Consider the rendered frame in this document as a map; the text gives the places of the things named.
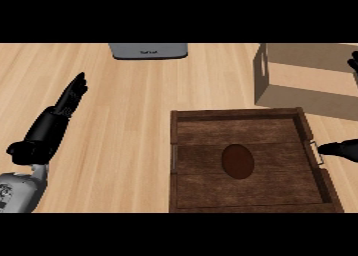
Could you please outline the cardboard box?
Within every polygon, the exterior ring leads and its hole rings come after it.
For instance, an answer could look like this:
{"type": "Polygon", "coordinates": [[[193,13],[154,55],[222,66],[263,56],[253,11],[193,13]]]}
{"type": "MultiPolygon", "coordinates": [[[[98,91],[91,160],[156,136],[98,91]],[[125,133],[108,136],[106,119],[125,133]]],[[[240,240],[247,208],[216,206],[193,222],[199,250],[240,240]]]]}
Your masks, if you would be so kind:
{"type": "Polygon", "coordinates": [[[262,43],[253,60],[255,103],[358,121],[354,51],[358,43],[262,43]]]}

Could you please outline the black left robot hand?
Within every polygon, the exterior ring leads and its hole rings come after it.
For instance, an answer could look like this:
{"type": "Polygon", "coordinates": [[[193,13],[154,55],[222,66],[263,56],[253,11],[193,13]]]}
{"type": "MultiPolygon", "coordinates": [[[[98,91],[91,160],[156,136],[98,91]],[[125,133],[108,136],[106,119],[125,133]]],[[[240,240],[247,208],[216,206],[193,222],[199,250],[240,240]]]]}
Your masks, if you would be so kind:
{"type": "Polygon", "coordinates": [[[14,142],[7,149],[17,165],[49,163],[86,91],[85,73],[80,73],[64,89],[55,105],[49,106],[41,113],[24,139],[14,142]]]}

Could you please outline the dark brown cupcake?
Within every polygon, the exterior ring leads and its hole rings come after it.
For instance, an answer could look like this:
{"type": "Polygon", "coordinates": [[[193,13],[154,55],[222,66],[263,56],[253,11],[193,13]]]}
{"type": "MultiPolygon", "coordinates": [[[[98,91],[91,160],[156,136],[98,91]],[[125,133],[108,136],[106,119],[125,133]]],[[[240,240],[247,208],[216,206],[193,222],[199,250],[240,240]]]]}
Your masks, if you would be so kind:
{"type": "Polygon", "coordinates": [[[250,150],[240,144],[231,144],[222,152],[222,168],[234,179],[246,179],[255,170],[255,158],[250,150]]]}

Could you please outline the brown wooden tray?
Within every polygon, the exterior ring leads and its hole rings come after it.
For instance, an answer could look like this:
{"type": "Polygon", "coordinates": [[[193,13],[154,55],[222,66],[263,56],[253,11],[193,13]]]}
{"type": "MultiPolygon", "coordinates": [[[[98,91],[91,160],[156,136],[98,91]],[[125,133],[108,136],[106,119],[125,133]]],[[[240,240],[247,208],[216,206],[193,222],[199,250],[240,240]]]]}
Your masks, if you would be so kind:
{"type": "Polygon", "coordinates": [[[170,113],[170,200],[176,213],[340,213],[328,171],[320,167],[314,134],[300,108],[170,113]],[[222,152],[243,145],[253,174],[234,179],[222,152]]]}

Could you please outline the grey appliance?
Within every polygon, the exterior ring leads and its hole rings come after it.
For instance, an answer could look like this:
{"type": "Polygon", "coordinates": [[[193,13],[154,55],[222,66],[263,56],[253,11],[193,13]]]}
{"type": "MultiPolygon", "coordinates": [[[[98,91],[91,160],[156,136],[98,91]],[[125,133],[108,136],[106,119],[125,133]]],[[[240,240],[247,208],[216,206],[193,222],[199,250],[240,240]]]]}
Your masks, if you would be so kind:
{"type": "Polygon", "coordinates": [[[110,43],[119,60],[178,59],[188,56],[187,43],[110,43]]]}

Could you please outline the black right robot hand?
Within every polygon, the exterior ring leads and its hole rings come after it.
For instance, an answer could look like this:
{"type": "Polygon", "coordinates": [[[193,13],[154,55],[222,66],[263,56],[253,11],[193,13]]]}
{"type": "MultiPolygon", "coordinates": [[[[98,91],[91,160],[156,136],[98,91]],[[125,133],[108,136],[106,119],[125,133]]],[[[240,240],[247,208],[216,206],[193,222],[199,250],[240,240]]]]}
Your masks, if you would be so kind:
{"type": "MultiPolygon", "coordinates": [[[[358,74],[358,51],[352,52],[352,58],[348,60],[348,64],[358,74]]],[[[339,156],[358,163],[358,139],[323,144],[318,147],[318,153],[323,155],[339,156]]]]}

